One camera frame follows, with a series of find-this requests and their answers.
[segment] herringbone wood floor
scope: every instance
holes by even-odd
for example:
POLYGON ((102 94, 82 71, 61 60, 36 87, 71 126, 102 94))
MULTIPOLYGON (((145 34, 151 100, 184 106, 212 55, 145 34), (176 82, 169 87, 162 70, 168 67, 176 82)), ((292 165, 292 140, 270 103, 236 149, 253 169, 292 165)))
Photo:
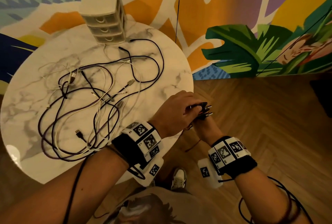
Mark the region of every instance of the herringbone wood floor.
MULTIPOLYGON (((319 104, 309 80, 317 75, 195 81, 195 93, 208 101, 225 134, 241 139, 259 167, 280 180, 302 202, 314 223, 332 223, 332 119, 319 104)), ((187 171, 187 189, 220 223, 245 223, 238 213, 241 198, 234 182, 211 189, 201 178, 197 161, 208 146, 193 130, 183 133, 164 157, 159 173, 166 178, 175 166, 187 171)), ((40 185, 25 176, 0 147, 0 210, 32 193, 40 185)), ((96 215, 112 210, 138 184, 116 185, 96 215)), ((102 219, 89 223, 100 223, 102 219)))

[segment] t-shirt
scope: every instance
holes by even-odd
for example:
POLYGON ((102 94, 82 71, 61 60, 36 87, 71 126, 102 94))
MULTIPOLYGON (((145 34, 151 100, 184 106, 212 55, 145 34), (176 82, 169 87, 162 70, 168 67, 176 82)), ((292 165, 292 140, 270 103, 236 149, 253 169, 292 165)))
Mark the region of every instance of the t-shirt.
POLYGON ((203 204, 189 193, 151 187, 128 197, 104 224, 217 223, 203 204))

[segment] wall mural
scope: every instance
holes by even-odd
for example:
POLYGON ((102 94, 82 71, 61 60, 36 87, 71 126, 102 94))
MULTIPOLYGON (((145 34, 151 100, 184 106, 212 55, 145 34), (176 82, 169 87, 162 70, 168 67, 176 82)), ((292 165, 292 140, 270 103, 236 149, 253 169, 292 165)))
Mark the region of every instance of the wall mural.
MULTIPOLYGON (((35 49, 84 23, 80 1, 0 0, 0 94, 35 49)), ((177 43, 195 80, 332 67, 332 0, 122 1, 128 19, 177 43)))

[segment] person's left arm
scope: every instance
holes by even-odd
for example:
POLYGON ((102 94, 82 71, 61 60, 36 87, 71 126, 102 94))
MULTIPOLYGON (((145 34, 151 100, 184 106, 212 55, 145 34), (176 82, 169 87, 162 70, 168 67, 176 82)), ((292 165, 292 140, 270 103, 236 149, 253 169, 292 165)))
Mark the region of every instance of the person's left arm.
MULTIPOLYGON (((159 108, 149 123, 156 128, 161 138, 173 136, 187 127, 201 111, 200 106, 191 110, 186 108, 200 102, 193 97, 192 92, 180 91, 159 108)), ((70 168, 30 197, 0 213, 1 223, 63 223, 81 164, 70 168)), ((68 223, 86 223, 128 168, 128 163, 108 148, 90 156, 77 183, 68 223)))

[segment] marble tabletop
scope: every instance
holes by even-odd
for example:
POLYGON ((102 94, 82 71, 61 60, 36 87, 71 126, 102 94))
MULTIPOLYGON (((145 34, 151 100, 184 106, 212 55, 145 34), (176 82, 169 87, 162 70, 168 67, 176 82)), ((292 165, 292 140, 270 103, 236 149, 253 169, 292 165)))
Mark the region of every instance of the marble tabletop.
MULTIPOLYGON (((133 108, 137 94, 126 98, 127 104, 122 108, 122 113, 126 114, 130 108, 132 110, 122 120, 114 137, 134 121, 147 121, 171 95, 181 90, 193 91, 193 77, 187 59, 181 49, 169 37, 157 29, 133 21, 127 23, 127 37, 130 39, 146 38, 156 42, 163 53, 165 68, 159 80, 151 88, 139 94, 133 108)), ((118 46, 129 50, 132 55, 153 57, 162 66, 159 50, 152 42, 135 41, 108 45, 105 52, 110 60, 128 56, 119 50, 118 46)), ((52 88, 57 88, 58 79, 68 73, 65 67, 74 70, 83 65, 109 62, 103 49, 104 45, 97 44, 86 25, 77 26, 58 34, 33 52, 19 67, 10 81, 0 113, 3 142, 18 167, 29 177, 42 184, 79 162, 50 159, 42 152, 41 137, 38 133, 39 118, 49 103, 61 96, 60 90, 53 91, 52 88)), ((137 58, 133 59, 132 63, 142 74, 142 81, 151 80, 157 74, 157 67, 150 59, 137 58)), ((118 63, 104 66, 114 74, 119 65, 118 63)), ((85 74, 94 87, 107 90, 104 86, 109 87, 110 85, 110 78, 105 77, 104 72, 100 69, 91 68, 86 70, 85 74)), ((120 67, 116 79, 117 82, 110 94, 118 92, 129 80, 133 79, 129 64, 120 67)), ((75 87, 88 87, 88 83, 80 75, 78 75, 73 85, 75 87)), ((129 93, 138 90, 138 82, 128 87, 129 93)), ((115 101, 123 96, 125 95, 119 94, 115 101)), ((91 90, 75 92, 74 95, 68 98, 61 114, 96 100, 91 94, 91 90)), ((54 121, 58 106, 54 107, 44 118, 41 124, 42 130, 45 130, 54 121)), ((58 136, 61 148, 67 151, 78 151, 85 146, 82 140, 77 138, 75 131, 80 130, 85 136, 88 136, 93 130, 93 116, 97 110, 98 107, 93 106, 66 118, 58 136)), ((104 113, 101 122, 106 121, 107 115, 108 113, 104 113)), ((179 135, 180 133, 162 140, 164 145, 160 153, 162 156, 173 146, 179 135)), ((132 175, 126 172, 118 183, 131 177, 132 175)))

